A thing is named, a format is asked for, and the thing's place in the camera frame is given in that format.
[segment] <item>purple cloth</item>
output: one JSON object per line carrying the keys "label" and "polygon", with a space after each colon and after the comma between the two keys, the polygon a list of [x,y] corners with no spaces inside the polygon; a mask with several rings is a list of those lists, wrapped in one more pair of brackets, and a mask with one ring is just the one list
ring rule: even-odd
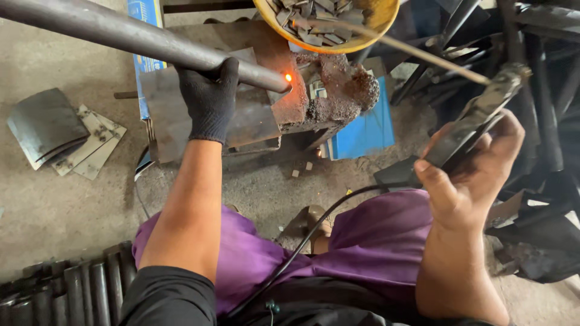
{"label": "purple cloth", "polygon": [[[133,243],[137,266],[160,213],[143,223]],[[298,255],[277,282],[330,276],[356,282],[387,298],[414,302],[415,283],[431,227],[429,195],[406,189],[379,195],[339,214],[326,253]],[[258,236],[252,221],[222,205],[216,313],[233,309],[291,251]]]}

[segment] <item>stacked metal plates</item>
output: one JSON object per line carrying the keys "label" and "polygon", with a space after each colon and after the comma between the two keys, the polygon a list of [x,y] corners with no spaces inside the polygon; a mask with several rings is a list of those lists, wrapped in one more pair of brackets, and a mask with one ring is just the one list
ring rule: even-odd
{"label": "stacked metal plates", "polygon": [[0,285],[0,325],[117,325],[137,273],[131,246],[122,242],[91,261],[26,267],[23,278]]}
{"label": "stacked metal plates", "polygon": [[290,34],[315,46],[336,46],[348,42],[350,30],[327,26],[311,26],[307,20],[348,21],[362,25],[362,9],[355,9],[352,0],[267,0],[276,13],[278,23]]}

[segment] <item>concrete floor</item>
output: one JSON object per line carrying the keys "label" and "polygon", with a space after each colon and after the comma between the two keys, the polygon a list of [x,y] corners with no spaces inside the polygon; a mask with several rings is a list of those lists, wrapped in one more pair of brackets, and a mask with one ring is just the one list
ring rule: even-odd
{"label": "concrete floor", "polygon": [[[125,1],[97,2],[126,11]],[[214,12],[211,16],[231,21],[254,12]],[[207,13],[166,15],[165,23],[201,23],[207,17]],[[2,281],[18,277],[23,267],[35,262],[93,257],[111,244],[133,238],[146,218],[135,196],[133,171],[147,142],[136,101],[113,98],[114,92],[135,89],[130,54],[5,20],[0,20],[0,44],[0,121],[6,121],[11,108],[23,98],[58,87],[73,106],[83,103],[128,128],[97,179],[90,181],[74,173],[60,177],[49,166],[34,171],[6,124],[0,123]],[[238,206],[255,221],[263,237],[276,238],[279,227],[285,227],[302,207],[328,207],[347,189],[371,184],[373,172],[422,149],[434,122],[430,109],[404,103],[391,108],[391,114],[395,146],[357,160],[314,161],[313,170],[299,178],[290,176],[293,161],[252,171],[228,169],[223,201]],[[151,168],[137,181],[150,213],[162,208],[176,171],[176,164]],[[364,198],[353,199],[337,212]],[[580,324],[577,276],[550,285],[515,276],[496,277],[494,284],[518,325]]]}

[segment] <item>finger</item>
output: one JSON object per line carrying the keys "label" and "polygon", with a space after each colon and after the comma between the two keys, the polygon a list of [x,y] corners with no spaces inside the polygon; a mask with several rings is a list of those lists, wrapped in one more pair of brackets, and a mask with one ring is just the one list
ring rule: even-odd
{"label": "finger", "polygon": [[185,69],[183,67],[175,67],[177,75],[179,76],[179,82],[181,84],[185,83],[196,83],[205,82],[207,79],[200,75],[197,71]]}
{"label": "finger", "polygon": [[222,63],[220,69],[220,82],[223,87],[229,90],[235,89],[238,86],[238,69],[240,62],[234,57],[229,57]]}
{"label": "finger", "polygon": [[454,209],[457,203],[457,189],[447,173],[425,160],[415,162],[415,173],[423,183],[437,209]]}
{"label": "finger", "polygon": [[513,161],[524,141],[525,130],[511,111],[502,109],[502,113],[503,118],[492,128],[495,136],[491,141],[490,151],[499,157]]}
{"label": "finger", "polygon": [[491,135],[486,132],[481,136],[481,138],[479,138],[479,140],[477,141],[477,143],[475,143],[475,146],[473,148],[480,151],[487,151],[490,149],[491,141],[492,141]]}
{"label": "finger", "polygon": [[436,133],[433,134],[433,136],[431,136],[429,143],[427,144],[427,146],[423,150],[423,153],[421,154],[421,158],[423,158],[423,157],[425,157],[425,155],[427,155],[427,153],[429,152],[431,147],[433,147],[433,145],[435,144],[436,141],[441,139],[441,137],[443,137],[443,135],[445,135],[447,132],[449,132],[449,129],[451,128],[451,126],[453,126],[453,122],[447,122],[443,127],[441,127],[441,129],[439,129]]}

